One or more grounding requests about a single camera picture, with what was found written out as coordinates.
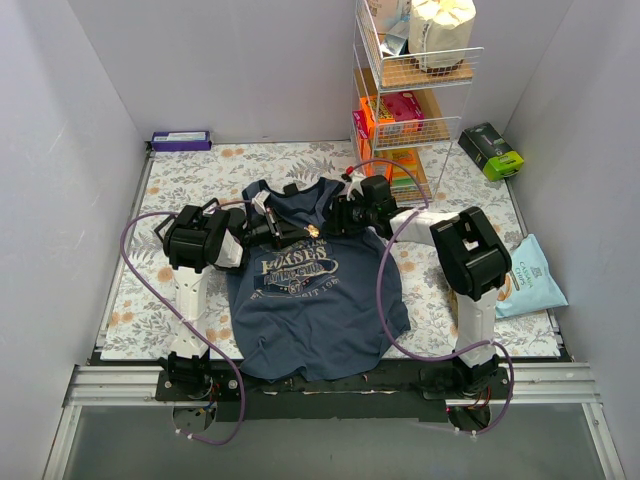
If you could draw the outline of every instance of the printed graphic on shirt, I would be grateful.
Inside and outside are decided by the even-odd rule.
[[[254,260],[252,299],[257,297],[313,297],[339,280],[332,274],[338,262],[323,239],[302,240],[282,250],[266,252]]]

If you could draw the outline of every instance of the cable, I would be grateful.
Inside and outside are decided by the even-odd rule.
[[[245,202],[243,200],[237,200],[237,201],[225,203],[224,205],[219,205],[219,207],[223,207],[223,206],[227,206],[227,205],[235,205],[235,204],[238,204],[238,203],[245,203]],[[246,398],[245,398],[244,382],[242,381],[242,374],[240,373],[240,370],[238,370],[238,367],[233,362],[233,360],[231,360],[231,358],[229,358],[222,350],[220,350],[212,342],[210,342],[207,337],[202,335],[191,324],[191,322],[187,321],[187,319],[184,318],[184,316],[171,304],[171,302],[169,300],[167,300],[165,297],[163,297],[160,294],[160,292],[158,292],[155,288],[153,288],[153,286],[151,286],[151,284],[147,280],[145,280],[145,278],[140,274],[140,272],[138,272],[138,270],[131,263],[131,260],[129,259],[129,255],[127,255],[126,243],[127,243],[127,234],[129,233],[129,230],[136,223],[138,223],[140,220],[142,220],[144,218],[155,217],[155,216],[160,216],[160,215],[177,215],[177,213],[175,213],[175,212],[144,213],[142,215],[137,216],[133,220],[129,221],[127,223],[127,225],[125,226],[124,230],[122,231],[122,234],[120,235],[120,255],[122,255],[122,259],[124,260],[124,263],[126,263],[127,266],[129,267],[129,270],[131,270],[131,273],[133,273],[135,275],[135,277],[138,280],[140,280],[140,283],[142,283],[142,285],[144,285],[147,288],[147,290],[149,290],[158,300],[160,300],[160,302],[165,307],[167,307],[176,317],[178,317],[178,319],[182,322],[182,324],[185,325],[191,331],[191,333],[193,333],[202,342],[204,342],[206,345],[208,345],[211,350],[213,350],[218,355],[220,355],[229,364],[229,366],[233,370],[233,373],[236,376],[236,380],[238,381],[238,387],[240,389],[240,414],[238,415],[238,421],[236,422],[236,425],[233,428],[233,431],[229,434],[229,436],[227,438],[223,439],[223,440],[212,440],[212,439],[207,438],[205,436],[194,434],[194,433],[191,433],[191,432],[187,432],[185,430],[179,430],[179,429],[176,430],[177,433],[182,433],[183,435],[185,435],[189,439],[195,438],[196,440],[200,440],[201,442],[208,443],[210,445],[225,445],[225,444],[229,443],[231,440],[233,440],[233,438],[238,433],[238,430],[240,430],[240,426],[242,425],[242,421],[244,420],[244,414],[245,414],[245,410],[246,410]]]
[[[484,401],[480,408],[484,408],[489,405],[489,400],[491,400],[491,387],[487,387],[487,399]]]
[[[207,393],[205,393],[204,395],[198,398],[195,398],[193,395],[187,395],[187,397],[189,397],[191,400],[202,400],[204,397],[206,397],[211,393],[212,389],[213,389],[213,378],[211,379],[211,382],[209,382],[209,390],[207,390]]]
[[[215,390],[213,388],[213,385],[211,385],[212,389],[209,392],[209,404],[206,407],[202,407],[200,409],[200,413],[206,413],[207,411],[209,411],[209,409],[211,407],[213,407],[213,405],[216,403],[216,401],[218,400],[218,392],[216,391],[216,395],[215,397],[213,396],[213,390]]]
[[[480,402],[480,399],[482,398],[482,392],[480,392],[478,394],[478,396],[476,397],[476,401],[473,402],[470,405],[464,405],[461,408],[467,409],[467,410],[474,410],[476,408],[476,405],[478,405],[478,403]]]
[[[353,167],[349,167],[349,169],[347,169],[347,174],[350,174],[351,172],[353,172],[354,169],[356,168],[360,168],[363,167],[364,165],[367,165],[369,163],[376,163],[376,162],[386,162],[386,163],[390,163],[392,165],[396,165],[400,168],[402,168],[406,173],[409,174],[409,176],[411,177],[411,179],[415,182],[416,186],[418,187],[418,190],[420,190],[420,193],[422,195],[422,198],[424,200],[425,203],[425,207],[429,206],[429,201],[428,198],[426,196],[426,194],[424,193],[424,190],[422,189],[422,187],[420,186],[420,183],[418,182],[418,180],[416,179],[416,177],[414,177],[411,172],[409,172],[403,165],[400,165],[397,162],[394,162],[392,160],[386,160],[386,159],[373,159],[373,160],[367,160],[366,162],[361,162],[357,165],[354,165]],[[417,355],[415,353],[410,352],[409,350],[407,350],[406,348],[402,347],[395,338],[393,338],[393,335],[391,333],[391,331],[389,330],[389,327],[387,327],[387,322],[384,318],[384,310],[382,308],[382,279],[383,279],[383,273],[384,273],[384,267],[387,263],[387,260],[389,259],[389,255],[391,254],[391,248],[393,247],[393,244],[396,242],[398,236],[400,235],[400,233],[402,233],[402,231],[411,223],[411,221],[420,214],[420,211],[416,210],[415,212],[413,212],[411,215],[409,215],[409,217],[402,223],[402,225],[400,225],[400,227],[398,228],[398,230],[396,230],[396,232],[391,236],[391,239],[389,240],[389,243],[387,243],[387,246],[384,250],[384,253],[382,254],[382,259],[380,260],[380,267],[378,268],[378,277],[376,279],[376,307],[378,310],[378,318],[380,320],[380,323],[382,325],[382,329],[384,330],[384,333],[387,335],[387,338],[389,339],[389,341],[391,342],[391,345],[393,345],[394,347],[396,347],[400,352],[404,353],[407,357],[412,358],[414,360],[419,360],[421,362],[426,362],[426,363],[435,363],[435,362],[442,362],[442,361],[446,361],[446,360],[453,360],[454,358],[459,357],[460,355],[463,355],[467,352],[470,352],[471,350],[474,350],[476,348],[482,347],[484,345],[493,345],[495,347],[497,347],[503,354],[505,357],[505,360],[507,361],[507,365],[509,367],[509,377],[510,377],[510,382],[509,382],[509,390],[507,392],[507,399],[505,400],[504,406],[502,408],[502,410],[500,411],[500,414],[496,417],[496,419],[491,422],[491,424],[489,424],[487,427],[479,430],[479,431],[473,431],[473,432],[465,432],[465,433],[469,433],[470,435],[477,435],[477,434],[483,434],[483,433],[488,433],[491,430],[493,430],[496,425],[498,425],[500,423],[500,421],[502,421],[502,419],[504,418],[504,416],[507,413],[507,410],[509,409],[509,405],[511,403],[511,399],[513,397],[513,386],[514,386],[514,368],[513,368],[513,360],[511,359],[511,356],[509,355],[509,352],[507,352],[507,349],[504,348],[503,345],[501,345],[500,343],[496,342],[495,340],[482,340],[480,342],[468,345],[465,348],[462,348],[460,350],[457,350],[453,353],[450,353],[449,355],[443,355],[441,357],[423,357],[421,355]],[[437,430],[444,430],[444,431],[451,431],[449,429],[444,429],[444,428],[440,428],[440,427],[430,427],[430,428],[434,428]]]

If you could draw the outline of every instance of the floor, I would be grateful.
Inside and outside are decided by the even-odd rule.
[[[457,145],[445,162],[448,150],[449,144],[437,144],[420,151],[431,189],[437,192],[430,208],[459,211],[472,205],[481,207],[512,251],[522,240],[522,231],[506,184],[488,182]],[[245,185],[261,178],[277,189],[291,182],[299,187],[308,186],[320,176],[338,178],[355,159],[350,142],[322,142],[220,145],[210,152],[156,153],[152,161],[141,213],[179,211],[188,203],[203,204],[212,197],[222,202],[236,199]],[[140,222],[130,252],[136,268],[171,299],[172,270],[152,232],[158,223],[157,219]],[[421,355],[450,353],[457,331],[435,250],[418,244],[399,244],[393,255],[401,271],[403,299],[411,318],[411,331],[400,337],[400,343]],[[230,357],[242,358],[233,338],[225,276],[220,272],[210,280],[204,319],[207,337]],[[177,327],[177,319],[125,270],[102,359],[155,360],[165,356]],[[559,355],[546,312],[498,320],[496,339],[515,357]],[[385,357],[403,355],[391,349]]]

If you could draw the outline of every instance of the purple box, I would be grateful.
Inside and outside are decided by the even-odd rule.
[[[211,135],[206,131],[154,132],[151,148],[156,152],[194,152],[211,150]]]

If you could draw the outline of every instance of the white wall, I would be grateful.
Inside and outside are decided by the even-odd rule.
[[[69,0],[138,130],[219,142],[349,135],[353,0]],[[506,126],[571,0],[476,0],[465,126]]]
[[[507,128],[515,188],[571,307],[570,350],[588,360],[629,479],[640,478],[640,4],[576,0]]]
[[[144,144],[66,0],[0,2],[0,477],[42,475]]]
[[[573,0],[475,0],[471,45],[484,47],[463,128],[502,132]]]

